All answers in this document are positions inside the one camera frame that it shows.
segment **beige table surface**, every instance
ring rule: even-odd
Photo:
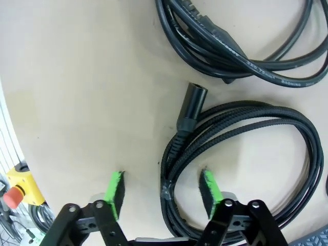
[[[228,30],[245,53],[263,59],[286,39],[303,0],[194,0]],[[319,1],[299,42],[286,56],[306,54],[324,39]],[[285,72],[302,77],[323,57]],[[190,68],[174,52],[153,0],[0,1],[0,76],[11,119],[28,165],[54,213],[66,203],[85,206],[104,192],[110,175],[125,170],[120,225],[128,237],[166,238],[157,164],[175,123],[188,81],[209,89],[205,103],[266,101],[304,113],[328,147],[328,77],[306,89],[256,77],[225,85]],[[271,127],[229,139],[197,158],[179,179],[176,199],[192,224],[206,213],[197,172],[208,166],[223,191],[241,202],[263,199],[273,209],[299,179],[305,144],[293,127]],[[328,223],[325,167],[303,212],[283,232],[288,241]],[[86,245],[103,245],[99,234]]]

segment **red button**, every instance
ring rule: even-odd
[[[16,209],[23,198],[23,192],[16,186],[10,188],[10,190],[4,194],[4,201],[11,209]]]

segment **yellow box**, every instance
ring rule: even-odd
[[[23,202],[37,206],[45,202],[30,171],[17,172],[15,168],[13,168],[7,173],[7,177],[11,187],[20,186],[24,190],[25,196]]]

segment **silver bolt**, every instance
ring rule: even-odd
[[[232,201],[227,200],[224,202],[224,205],[226,205],[227,207],[231,207],[232,206]]]
[[[74,206],[71,206],[71,207],[69,208],[69,211],[70,211],[71,213],[75,212],[75,210],[76,210],[76,207],[74,207]]]
[[[100,209],[100,208],[103,207],[103,205],[104,205],[103,202],[99,201],[99,202],[96,203],[96,208]]]
[[[258,202],[254,201],[252,203],[252,207],[255,208],[255,209],[258,209],[260,207],[260,204],[258,204]]]

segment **green object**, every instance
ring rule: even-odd
[[[217,205],[224,199],[213,173],[203,169],[199,178],[199,190],[209,219],[212,219]]]
[[[105,193],[104,201],[111,205],[113,215],[118,220],[125,193],[124,172],[114,172]]]

